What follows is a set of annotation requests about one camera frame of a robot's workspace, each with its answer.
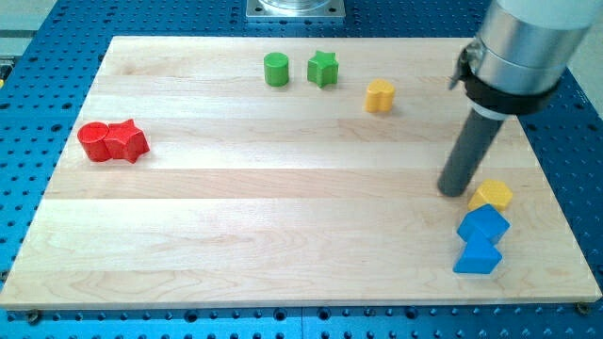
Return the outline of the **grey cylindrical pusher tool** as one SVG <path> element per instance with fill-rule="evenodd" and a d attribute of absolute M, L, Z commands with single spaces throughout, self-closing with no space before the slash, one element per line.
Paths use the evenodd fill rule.
<path fill-rule="evenodd" d="M 439 191 L 448 197 L 462 195 L 485 157 L 505 115 L 473 104 L 439 176 Z"/>

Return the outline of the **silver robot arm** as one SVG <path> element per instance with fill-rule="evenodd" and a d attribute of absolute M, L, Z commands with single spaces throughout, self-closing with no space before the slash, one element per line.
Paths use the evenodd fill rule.
<path fill-rule="evenodd" d="M 602 0 L 493 0 L 459 54 L 449 85 L 464 83 L 470 113 L 437 182 L 463 194 L 503 122 L 543 110 L 602 12 Z"/>

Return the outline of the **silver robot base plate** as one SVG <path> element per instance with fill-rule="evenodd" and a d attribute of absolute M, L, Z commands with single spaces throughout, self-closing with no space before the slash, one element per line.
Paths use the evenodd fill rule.
<path fill-rule="evenodd" d="M 252 19 L 307 19 L 346 16 L 343 0 L 247 0 L 246 17 Z"/>

